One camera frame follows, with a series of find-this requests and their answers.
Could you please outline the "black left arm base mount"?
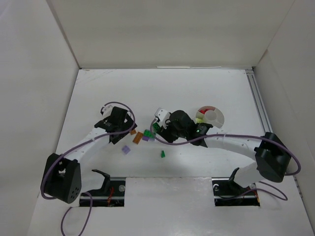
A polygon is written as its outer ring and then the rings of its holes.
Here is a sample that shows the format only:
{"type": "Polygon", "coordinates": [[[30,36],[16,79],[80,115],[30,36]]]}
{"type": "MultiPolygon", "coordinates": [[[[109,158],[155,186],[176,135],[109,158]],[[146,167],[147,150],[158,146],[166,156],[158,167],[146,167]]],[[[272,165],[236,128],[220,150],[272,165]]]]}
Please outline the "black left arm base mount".
{"type": "Polygon", "coordinates": [[[93,169],[82,180],[80,207],[123,207],[125,205],[125,177],[111,177],[93,169]]]}

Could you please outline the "white round divided container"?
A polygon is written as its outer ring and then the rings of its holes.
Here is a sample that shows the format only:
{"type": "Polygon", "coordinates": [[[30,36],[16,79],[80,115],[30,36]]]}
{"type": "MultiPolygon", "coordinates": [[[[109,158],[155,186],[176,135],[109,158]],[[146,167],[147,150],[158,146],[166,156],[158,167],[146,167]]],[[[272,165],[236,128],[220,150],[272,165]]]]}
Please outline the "white round divided container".
{"type": "Polygon", "coordinates": [[[203,118],[208,124],[217,128],[222,128],[225,121],[222,111],[214,106],[203,106],[199,108],[196,112],[195,118],[203,118]],[[201,114],[199,110],[202,108],[208,108],[210,110],[205,114],[201,114]]]}

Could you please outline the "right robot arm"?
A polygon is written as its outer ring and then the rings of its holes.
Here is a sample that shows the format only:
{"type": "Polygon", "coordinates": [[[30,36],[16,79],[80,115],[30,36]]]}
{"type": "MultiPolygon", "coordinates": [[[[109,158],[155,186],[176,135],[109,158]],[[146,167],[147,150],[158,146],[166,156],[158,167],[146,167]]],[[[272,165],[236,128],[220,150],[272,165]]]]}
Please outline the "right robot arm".
{"type": "Polygon", "coordinates": [[[155,113],[160,126],[157,134],[168,145],[177,145],[178,138],[205,148],[219,148],[243,155],[252,160],[245,167],[237,167],[229,181],[241,187],[266,179],[280,183],[287,175],[292,158],[286,146],[274,133],[263,136],[227,134],[209,123],[196,123],[182,110],[168,112],[158,109],[155,113]]]}

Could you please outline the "lime green lego brick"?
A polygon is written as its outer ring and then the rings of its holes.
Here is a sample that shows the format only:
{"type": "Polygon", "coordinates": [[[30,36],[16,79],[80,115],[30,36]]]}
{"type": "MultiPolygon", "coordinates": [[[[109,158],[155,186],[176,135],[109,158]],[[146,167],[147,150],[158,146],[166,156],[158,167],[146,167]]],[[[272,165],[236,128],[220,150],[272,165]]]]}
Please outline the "lime green lego brick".
{"type": "Polygon", "coordinates": [[[203,118],[195,118],[196,123],[207,123],[203,118]]]}

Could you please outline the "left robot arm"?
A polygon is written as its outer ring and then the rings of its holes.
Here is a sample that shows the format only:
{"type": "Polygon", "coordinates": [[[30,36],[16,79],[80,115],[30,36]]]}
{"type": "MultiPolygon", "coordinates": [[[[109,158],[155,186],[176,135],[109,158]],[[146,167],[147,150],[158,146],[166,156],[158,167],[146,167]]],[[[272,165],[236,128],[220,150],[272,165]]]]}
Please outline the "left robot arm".
{"type": "Polygon", "coordinates": [[[62,154],[52,153],[46,161],[40,194],[46,200],[74,202],[82,191],[81,170],[102,148],[117,144],[137,127],[135,115],[127,105],[105,104],[98,121],[88,135],[62,154]]]}

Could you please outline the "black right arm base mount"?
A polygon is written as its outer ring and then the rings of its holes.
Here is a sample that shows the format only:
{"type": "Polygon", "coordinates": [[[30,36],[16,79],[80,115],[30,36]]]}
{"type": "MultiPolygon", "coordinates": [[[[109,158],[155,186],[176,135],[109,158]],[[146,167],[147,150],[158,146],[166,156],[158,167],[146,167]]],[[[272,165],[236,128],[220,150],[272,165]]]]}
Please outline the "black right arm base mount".
{"type": "Polygon", "coordinates": [[[216,207],[259,207],[260,202],[256,191],[250,191],[250,187],[241,187],[234,182],[236,168],[230,177],[212,178],[214,204],[216,207]]]}

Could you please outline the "green 2x4 lego brick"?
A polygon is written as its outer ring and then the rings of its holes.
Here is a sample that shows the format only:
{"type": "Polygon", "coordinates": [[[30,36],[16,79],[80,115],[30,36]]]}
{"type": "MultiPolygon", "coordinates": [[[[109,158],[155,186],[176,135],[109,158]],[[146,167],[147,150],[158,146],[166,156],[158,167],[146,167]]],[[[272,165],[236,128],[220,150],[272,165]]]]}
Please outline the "green 2x4 lego brick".
{"type": "Polygon", "coordinates": [[[151,132],[150,130],[148,130],[148,129],[146,129],[146,130],[144,131],[143,135],[144,135],[145,137],[148,137],[149,139],[153,139],[153,138],[154,138],[154,135],[153,135],[152,132],[151,132]]]}

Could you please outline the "red large lego brick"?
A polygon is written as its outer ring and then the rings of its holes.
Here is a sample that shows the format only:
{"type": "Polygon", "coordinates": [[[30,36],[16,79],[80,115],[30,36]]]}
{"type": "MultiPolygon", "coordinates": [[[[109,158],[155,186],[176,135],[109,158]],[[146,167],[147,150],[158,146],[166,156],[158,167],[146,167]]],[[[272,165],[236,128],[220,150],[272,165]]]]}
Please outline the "red large lego brick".
{"type": "Polygon", "coordinates": [[[202,109],[200,109],[199,110],[199,112],[201,113],[201,114],[205,114],[207,111],[209,111],[210,109],[208,109],[208,108],[202,108],[202,109]]]}

